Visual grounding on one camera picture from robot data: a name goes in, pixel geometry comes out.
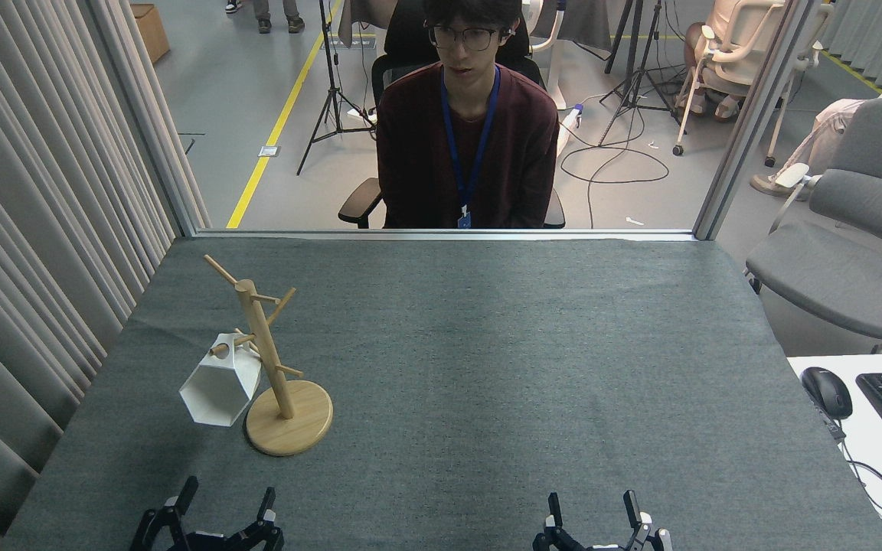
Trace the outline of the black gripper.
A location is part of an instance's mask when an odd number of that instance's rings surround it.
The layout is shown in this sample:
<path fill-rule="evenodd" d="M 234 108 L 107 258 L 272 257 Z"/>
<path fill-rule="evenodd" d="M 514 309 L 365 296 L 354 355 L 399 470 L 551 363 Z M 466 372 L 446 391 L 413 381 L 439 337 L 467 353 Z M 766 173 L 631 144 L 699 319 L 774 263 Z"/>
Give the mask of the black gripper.
<path fill-rule="evenodd" d="M 532 541 L 532 550 L 584 550 L 584 551 L 624 551 L 645 550 L 646 545 L 652 550 L 672 550 L 671 531 L 662 529 L 652 522 L 652 517 L 640 509 L 634 491 L 626 491 L 622 495 L 626 515 L 632 534 L 624 546 L 617 544 L 593 544 L 585 547 L 575 540 L 563 528 L 559 495 L 550 492 L 548 496 L 549 516 L 543 523 L 542 531 Z"/>
<path fill-rule="evenodd" d="M 145 510 L 129 545 L 129 550 L 152 550 L 154 542 L 162 529 L 167 527 L 174 545 L 169 550 L 252 550 L 263 542 L 263 550 L 283 550 L 284 535 L 274 520 L 273 510 L 276 492 L 273 487 L 266 489 L 260 502 L 255 522 L 233 536 L 204 533 L 204 531 L 185 532 L 182 517 L 192 502 L 198 489 L 198 478 L 189 477 L 181 492 L 167 499 L 160 509 Z"/>

